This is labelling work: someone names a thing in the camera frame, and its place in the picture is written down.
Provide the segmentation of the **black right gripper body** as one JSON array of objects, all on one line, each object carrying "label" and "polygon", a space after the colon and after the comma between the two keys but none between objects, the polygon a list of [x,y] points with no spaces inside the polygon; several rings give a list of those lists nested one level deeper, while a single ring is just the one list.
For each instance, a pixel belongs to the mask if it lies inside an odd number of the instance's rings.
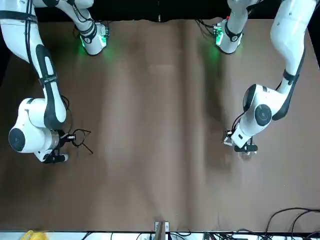
[{"label": "black right gripper body", "polygon": [[58,148],[62,148],[64,144],[68,141],[68,132],[64,132],[62,129],[58,130],[58,136],[59,136],[59,143]]}]

